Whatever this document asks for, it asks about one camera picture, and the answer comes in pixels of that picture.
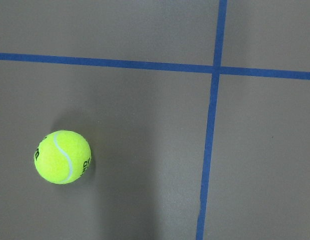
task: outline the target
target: yellow tennis ball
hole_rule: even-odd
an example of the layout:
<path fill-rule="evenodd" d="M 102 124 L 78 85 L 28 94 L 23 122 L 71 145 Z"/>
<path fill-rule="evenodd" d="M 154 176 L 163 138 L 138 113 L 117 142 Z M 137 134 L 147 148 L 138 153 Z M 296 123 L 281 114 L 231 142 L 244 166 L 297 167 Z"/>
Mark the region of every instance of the yellow tennis ball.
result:
<path fill-rule="evenodd" d="M 91 151 L 83 136 L 60 130 L 41 141 L 34 161 L 44 179 L 54 184 L 68 184 L 85 172 L 91 161 Z"/>

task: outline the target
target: floor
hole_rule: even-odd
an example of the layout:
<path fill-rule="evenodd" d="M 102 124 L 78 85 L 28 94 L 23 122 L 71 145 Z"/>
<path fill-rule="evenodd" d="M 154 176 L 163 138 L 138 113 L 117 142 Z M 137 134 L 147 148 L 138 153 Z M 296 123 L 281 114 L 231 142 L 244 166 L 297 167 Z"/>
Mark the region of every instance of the floor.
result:
<path fill-rule="evenodd" d="M 310 0 L 0 1 L 0 239 L 310 240 Z"/>

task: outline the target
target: blue tape line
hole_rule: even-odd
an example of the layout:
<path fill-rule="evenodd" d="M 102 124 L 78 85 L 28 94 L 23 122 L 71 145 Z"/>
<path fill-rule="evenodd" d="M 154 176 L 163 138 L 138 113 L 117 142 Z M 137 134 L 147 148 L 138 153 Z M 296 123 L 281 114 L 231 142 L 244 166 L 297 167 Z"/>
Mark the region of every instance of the blue tape line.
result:
<path fill-rule="evenodd" d="M 222 43 L 218 43 L 216 48 L 218 49 L 222 48 Z M 97 66 L 97 67 L 113 67 L 113 68 L 126 68 L 126 69 L 162 70 L 162 71 L 206 73 L 206 74 L 212 74 L 214 71 L 219 71 L 220 74 L 225 75 L 310 80 L 310 72 L 307 71 L 299 72 L 288 70 L 259 69 L 259 68 L 245 68 L 245 67 L 237 68 L 231 66 L 220 66 L 218 65 L 218 63 L 221 62 L 221 54 L 214 56 L 215 60 L 214 63 L 216 64 L 215 66 L 150 62 L 150 61 L 127 61 L 127 60 L 69 57 L 69 56 L 33 55 L 33 54 L 18 54 L 18 53 L 4 53 L 4 52 L 0 52 L 0 60 Z"/>
<path fill-rule="evenodd" d="M 0 52 L 0 60 L 22 61 L 51 64 L 70 64 L 84 66 L 113 67 L 126 69 L 163 70 L 175 72 L 191 72 L 211 74 L 213 67 L 209 65 L 178 64 L 149 61 L 128 61 L 102 58 L 85 58 L 70 56 L 49 56 Z"/>
<path fill-rule="evenodd" d="M 237 67 L 230 67 L 230 66 L 222 66 L 220 67 L 220 73 L 226 74 L 226 75 L 310 80 L 310 72 L 306 72 L 306 71 L 299 72 L 299 71 L 243 68 L 243 67 L 237 68 Z"/>
<path fill-rule="evenodd" d="M 215 40 L 215 52 L 214 52 L 214 72 L 211 77 L 210 84 L 210 99 L 208 107 L 208 119 L 206 129 L 205 151 L 203 160 L 203 170 L 201 176 L 201 189 L 200 189 L 200 210 L 197 219 L 197 231 L 196 240 L 202 240 L 204 236 L 206 206 L 208 197 L 208 185 L 210 174 L 211 154 L 214 138 L 215 116 L 218 96 L 218 85 L 220 76 L 220 65 L 223 51 L 225 22 L 226 22 L 226 9 L 227 0 L 219 1 L 218 8 L 218 20 Z"/>

